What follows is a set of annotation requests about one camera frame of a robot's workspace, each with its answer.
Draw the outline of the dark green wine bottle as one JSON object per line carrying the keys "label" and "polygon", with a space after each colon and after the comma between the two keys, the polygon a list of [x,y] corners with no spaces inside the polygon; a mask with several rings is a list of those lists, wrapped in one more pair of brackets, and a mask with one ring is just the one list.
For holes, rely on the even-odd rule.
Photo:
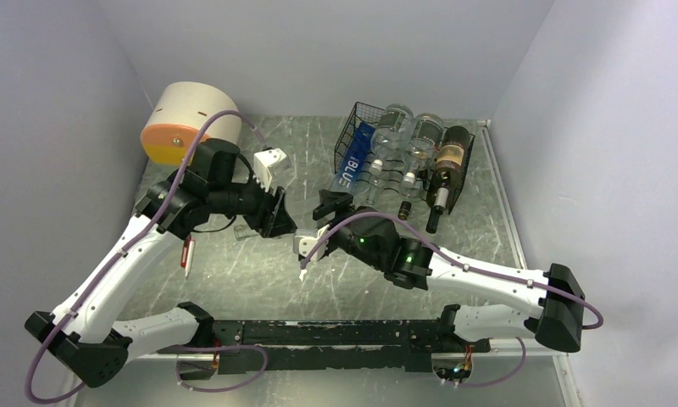
{"label": "dark green wine bottle", "polygon": [[417,183],[422,190],[421,197],[423,201],[431,207],[433,205],[433,191],[432,189],[433,169],[421,170],[417,175]]}

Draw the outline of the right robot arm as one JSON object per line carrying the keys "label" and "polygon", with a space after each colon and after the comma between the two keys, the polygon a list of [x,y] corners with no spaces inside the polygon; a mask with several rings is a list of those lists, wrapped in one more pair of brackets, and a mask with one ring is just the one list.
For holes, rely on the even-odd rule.
{"label": "right robot arm", "polygon": [[564,353],[581,349],[586,296],[572,270],[553,263],[529,270],[472,259],[431,243],[395,215],[352,205],[336,210],[325,226],[295,233],[301,269],[339,248],[405,289],[473,293],[489,305],[461,308],[437,328],[448,351],[489,338],[533,338]]}

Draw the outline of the blue square bottle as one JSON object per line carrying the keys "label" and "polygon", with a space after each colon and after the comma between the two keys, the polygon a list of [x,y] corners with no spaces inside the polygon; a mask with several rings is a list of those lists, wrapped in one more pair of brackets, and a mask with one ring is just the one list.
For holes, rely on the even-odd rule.
{"label": "blue square bottle", "polygon": [[361,198],[368,192],[368,176],[363,168],[370,156],[374,131],[375,128],[366,123],[361,123],[354,131],[329,186],[331,192],[347,192],[355,198]]}

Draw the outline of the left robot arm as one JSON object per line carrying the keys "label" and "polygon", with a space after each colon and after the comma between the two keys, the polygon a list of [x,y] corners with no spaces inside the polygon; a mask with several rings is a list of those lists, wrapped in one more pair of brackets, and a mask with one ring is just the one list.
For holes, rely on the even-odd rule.
{"label": "left robot arm", "polygon": [[159,315],[123,321],[120,311],[170,249],[187,246],[211,215],[241,216],[262,237],[292,233],[285,189],[274,187],[289,158],[266,148],[251,159],[237,145],[209,138],[167,180],[151,187],[118,242],[90,276],[25,329],[86,387],[100,387],[128,362],[174,346],[201,353],[215,342],[214,319],[191,302]]}

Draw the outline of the clear bottle silver cap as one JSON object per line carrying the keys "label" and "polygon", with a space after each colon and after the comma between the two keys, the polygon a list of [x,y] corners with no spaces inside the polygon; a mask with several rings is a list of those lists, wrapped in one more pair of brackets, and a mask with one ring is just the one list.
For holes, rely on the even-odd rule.
{"label": "clear bottle silver cap", "polygon": [[402,200],[413,198],[418,174],[435,158],[444,132],[444,122],[436,114],[423,113],[414,119],[414,129],[403,152]]}

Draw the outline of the clear bottle white cap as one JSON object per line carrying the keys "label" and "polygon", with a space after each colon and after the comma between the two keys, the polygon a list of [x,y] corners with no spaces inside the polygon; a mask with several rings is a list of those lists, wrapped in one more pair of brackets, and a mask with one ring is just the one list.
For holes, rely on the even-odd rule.
{"label": "clear bottle white cap", "polygon": [[371,175],[378,177],[385,164],[401,153],[413,122],[414,113],[408,106],[393,103],[385,108],[371,139],[371,151],[374,154],[369,169]]}

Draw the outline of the dark bottle black neck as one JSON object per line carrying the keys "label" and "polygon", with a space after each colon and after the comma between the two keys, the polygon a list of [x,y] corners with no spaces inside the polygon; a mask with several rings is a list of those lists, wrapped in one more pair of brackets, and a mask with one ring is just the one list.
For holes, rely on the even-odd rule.
{"label": "dark bottle black neck", "polygon": [[463,190],[474,136],[461,125],[446,129],[433,168],[433,205],[425,231],[437,232],[440,218],[451,213]]}

